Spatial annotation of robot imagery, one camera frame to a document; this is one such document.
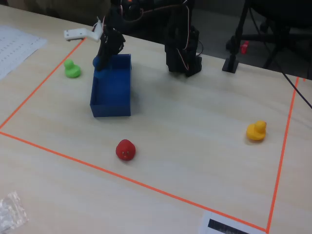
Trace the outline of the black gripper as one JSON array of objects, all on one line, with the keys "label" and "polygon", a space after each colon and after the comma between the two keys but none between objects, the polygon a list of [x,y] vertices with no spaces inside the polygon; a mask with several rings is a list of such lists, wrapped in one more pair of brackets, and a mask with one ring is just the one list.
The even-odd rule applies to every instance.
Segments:
[{"label": "black gripper", "polygon": [[113,55],[117,55],[124,47],[125,39],[122,34],[112,27],[106,17],[102,21],[103,35],[98,51],[97,71],[101,71]]}]

